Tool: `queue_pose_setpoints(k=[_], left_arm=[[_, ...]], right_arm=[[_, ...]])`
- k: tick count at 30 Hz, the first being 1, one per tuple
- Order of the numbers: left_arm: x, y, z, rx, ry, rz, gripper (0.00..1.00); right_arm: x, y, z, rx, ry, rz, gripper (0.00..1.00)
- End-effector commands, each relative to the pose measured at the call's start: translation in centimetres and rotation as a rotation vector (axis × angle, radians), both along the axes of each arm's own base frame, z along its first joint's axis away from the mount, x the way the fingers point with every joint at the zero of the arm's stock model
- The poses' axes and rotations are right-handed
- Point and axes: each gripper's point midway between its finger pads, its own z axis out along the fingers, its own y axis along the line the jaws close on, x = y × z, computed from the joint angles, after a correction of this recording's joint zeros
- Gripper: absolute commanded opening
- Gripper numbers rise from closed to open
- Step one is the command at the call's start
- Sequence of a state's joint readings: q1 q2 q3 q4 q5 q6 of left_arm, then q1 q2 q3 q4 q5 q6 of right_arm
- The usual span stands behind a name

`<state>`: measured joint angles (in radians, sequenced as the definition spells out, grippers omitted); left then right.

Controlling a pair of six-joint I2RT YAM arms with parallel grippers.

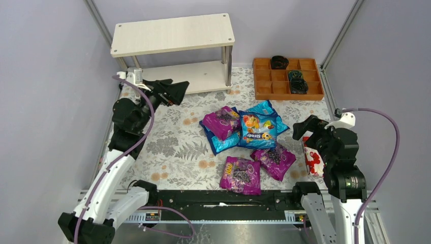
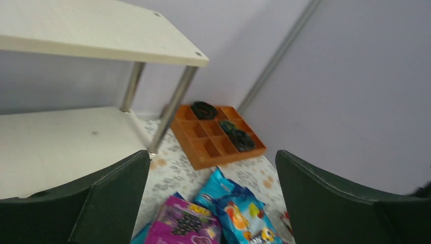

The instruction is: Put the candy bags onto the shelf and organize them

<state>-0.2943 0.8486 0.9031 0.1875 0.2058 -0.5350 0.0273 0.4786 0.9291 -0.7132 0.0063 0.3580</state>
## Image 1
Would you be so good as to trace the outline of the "blue fruit candy bag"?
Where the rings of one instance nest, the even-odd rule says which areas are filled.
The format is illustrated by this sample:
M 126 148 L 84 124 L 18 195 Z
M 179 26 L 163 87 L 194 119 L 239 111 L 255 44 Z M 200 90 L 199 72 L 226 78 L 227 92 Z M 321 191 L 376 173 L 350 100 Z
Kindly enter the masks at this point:
M 240 139 L 238 146 L 249 149 L 271 149 L 276 147 L 276 114 L 260 114 L 239 111 Z

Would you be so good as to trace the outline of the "purple candy bag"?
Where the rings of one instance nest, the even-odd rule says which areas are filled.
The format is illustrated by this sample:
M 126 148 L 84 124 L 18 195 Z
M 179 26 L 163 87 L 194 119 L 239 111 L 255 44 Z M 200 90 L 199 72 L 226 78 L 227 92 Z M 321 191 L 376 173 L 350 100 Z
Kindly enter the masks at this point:
M 259 162 L 227 157 L 219 186 L 238 194 L 261 195 Z
M 250 157 L 278 181 L 283 181 L 286 172 L 296 161 L 296 156 L 278 142 L 275 148 L 254 150 Z
M 226 140 L 239 128 L 239 114 L 233 108 L 224 106 L 205 115 L 202 124 L 218 139 Z

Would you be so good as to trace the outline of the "purple candy bag bottom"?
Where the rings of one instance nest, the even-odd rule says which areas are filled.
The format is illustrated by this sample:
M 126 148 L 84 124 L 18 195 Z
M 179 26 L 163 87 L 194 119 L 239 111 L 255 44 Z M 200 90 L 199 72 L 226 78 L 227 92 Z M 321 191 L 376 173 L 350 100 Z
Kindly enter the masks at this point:
M 227 157 L 219 186 L 238 194 L 261 195 L 259 162 Z

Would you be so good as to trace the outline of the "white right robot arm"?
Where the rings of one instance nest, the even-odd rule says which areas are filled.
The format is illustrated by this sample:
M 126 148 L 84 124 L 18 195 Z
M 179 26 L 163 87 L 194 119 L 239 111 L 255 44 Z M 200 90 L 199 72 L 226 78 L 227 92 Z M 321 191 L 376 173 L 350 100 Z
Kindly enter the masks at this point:
M 294 196 L 306 211 L 318 243 L 365 242 L 360 208 L 367 199 L 367 189 L 364 175 L 355 166 L 359 150 L 357 134 L 351 131 L 355 122 L 355 115 L 346 112 L 330 123 L 311 115 L 293 125 L 295 140 L 311 132 L 305 144 L 316 150 L 324 163 L 323 179 L 335 213 L 333 225 L 315 182 L 295 184 Z

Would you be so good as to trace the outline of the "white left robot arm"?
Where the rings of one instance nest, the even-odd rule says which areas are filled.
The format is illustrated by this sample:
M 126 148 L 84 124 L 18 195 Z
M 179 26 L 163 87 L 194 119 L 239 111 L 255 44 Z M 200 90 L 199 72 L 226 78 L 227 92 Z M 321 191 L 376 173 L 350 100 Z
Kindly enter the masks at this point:
M 113 135 L 102 166 L 87 193 L 71 213 L 63 212 L 58 225 L 72 243 L 112 243 L 116 229 L 139 209 L 159 212 L 161 206 L 155 184 L 137 180 L 124 197 L 111 203 L 116 187 L 136 162 L 155 122 L 161 105 L 180 105 L 189 82 L 172 79 L 146 81 L 140 88 L 119 76 L 114 79 L 133 88 L 141 98 L 117 100 L 113 107 Z

